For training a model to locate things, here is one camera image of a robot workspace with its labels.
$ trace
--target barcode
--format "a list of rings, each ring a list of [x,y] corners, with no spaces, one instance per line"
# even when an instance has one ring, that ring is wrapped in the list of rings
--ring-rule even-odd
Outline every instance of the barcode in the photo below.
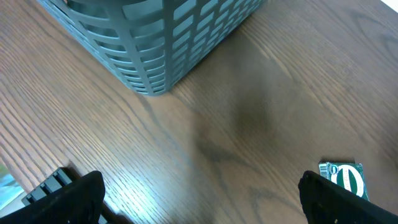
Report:
[[[328,164],[319,164],[319,173],[322,177],[328,179]]]

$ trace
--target laundry basket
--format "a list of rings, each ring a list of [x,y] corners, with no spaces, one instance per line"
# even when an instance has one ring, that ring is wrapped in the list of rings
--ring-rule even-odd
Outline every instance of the laundry basket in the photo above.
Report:
[[[38,0],[128,88],[168,91],[263,0]]]

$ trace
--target wooden table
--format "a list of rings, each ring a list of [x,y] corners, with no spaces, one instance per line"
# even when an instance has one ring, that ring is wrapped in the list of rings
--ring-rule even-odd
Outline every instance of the wooden table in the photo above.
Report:
[[[364,166],[398,213],[398,14],[378,0],[261,6],[169,93],[128,90],[30,0],[0,4],[0,161],[26,191],[100,170],[136,223],[306,223],[321,159]]]

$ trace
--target brown wooden surface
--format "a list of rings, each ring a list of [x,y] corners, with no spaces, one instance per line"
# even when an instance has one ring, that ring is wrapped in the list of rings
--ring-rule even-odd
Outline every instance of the brown wooden surface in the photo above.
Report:
[[[146,98],[36,2],[2,1],[0,162],[28,191],[60,166],[100,170],[137,223],[306,223],[303,172],[355,159],[398,213],[397,21],[378,0],[271,1]]]

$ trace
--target small green package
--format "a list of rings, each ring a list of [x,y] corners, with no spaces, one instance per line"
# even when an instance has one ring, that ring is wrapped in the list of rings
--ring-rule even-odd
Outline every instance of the small green package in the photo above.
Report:
[[[369,200],[362,164],[326,162],[319,164],[319,171],[322,177]]]

